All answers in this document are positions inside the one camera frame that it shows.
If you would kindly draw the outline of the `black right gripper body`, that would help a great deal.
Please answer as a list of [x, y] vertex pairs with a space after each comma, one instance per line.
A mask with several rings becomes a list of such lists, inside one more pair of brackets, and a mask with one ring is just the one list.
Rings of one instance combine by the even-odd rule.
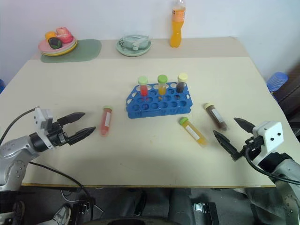
[[264, 140], [261, 136], [251, 137], [245, 141], [245, 145], [242, 147], [242, 150], [239, 152], [239, 157], [246, 156], [246, 150], [249, 150], [249, 158], [255, 159], [261, 152], [261, 146], [264, 145]]

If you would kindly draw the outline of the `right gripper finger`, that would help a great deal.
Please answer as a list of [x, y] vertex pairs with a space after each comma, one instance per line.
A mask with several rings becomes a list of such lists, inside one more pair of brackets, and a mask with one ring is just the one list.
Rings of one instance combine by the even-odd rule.
[[242, 118], [234, 118], [234, 120], [238, 123], [238, 125], [244, 129], [246, 132], [248, 133], [253, 133], [253, 128], [255, 127], [254, 124], [252, 124], [251, 122], [248, 122], [245, 119]]
[[233, 161], [236, 161], [240, 158], [240, 153], [233, 145], [230, 144], [229, 139], [227, 139], [223, 134], [216, 130], [213, 131], [213, 134], [217, 139], [218, 143], [230, 154]]

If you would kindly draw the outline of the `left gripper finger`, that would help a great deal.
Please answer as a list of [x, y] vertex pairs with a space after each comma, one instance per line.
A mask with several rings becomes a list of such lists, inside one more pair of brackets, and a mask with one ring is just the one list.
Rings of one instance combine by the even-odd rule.
[[76, 132], [74, 135], [70, 136], [68, 138], [68, 141], [67, 143], [69, 145], [73, 145], [83, 139], [85, 139], [86, 137], [88, 137], [89, 135], [91, 135], [94, 130], [96, 129], [96, 127], [87, 127], [87, 128], [84, 128], [78, 132]]
[[70, 123], [73, 123], [75, 121], [78, 121], [84, 115], [85, 115], [84, 112], [74, 112], [74, 113], [71, 113], [67, 116], [64, 116], [64, 117], [61, 117], [61, 118], [57, 119], [57, 122], [60, 125], [70, 124]]

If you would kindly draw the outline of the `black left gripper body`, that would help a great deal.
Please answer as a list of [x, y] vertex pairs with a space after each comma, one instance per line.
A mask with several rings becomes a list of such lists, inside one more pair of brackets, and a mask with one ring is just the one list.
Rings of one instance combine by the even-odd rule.
[[46, 136], [54, 147], [62, 146], [69, 142], [67, 133], [63, 131], [63, 126], [66, 124], [68, 124], [67, 120], [57, 120], [47, 128]]

